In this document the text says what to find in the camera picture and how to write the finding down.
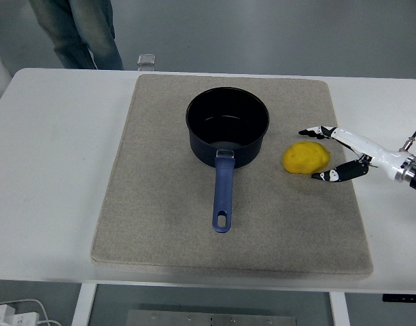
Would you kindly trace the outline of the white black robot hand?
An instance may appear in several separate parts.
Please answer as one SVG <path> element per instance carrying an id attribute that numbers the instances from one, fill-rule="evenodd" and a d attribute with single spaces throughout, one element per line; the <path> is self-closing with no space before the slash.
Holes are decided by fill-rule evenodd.
<path id="1" fill-rule="evenodd" d="M 412 155 L 406 151 L 388 151 L 371 140 L 334 126 L 316 126 L 298 132 L 316 139 L 334 139 L 352 150 L 357 160 L 341 164 L 325 172 L 313 173 L 312 178 L 333 183 L 352 180 L 368 173 L 371 166 L 383 169 L 394 181 L 410 181 L 413 177 Z"/>

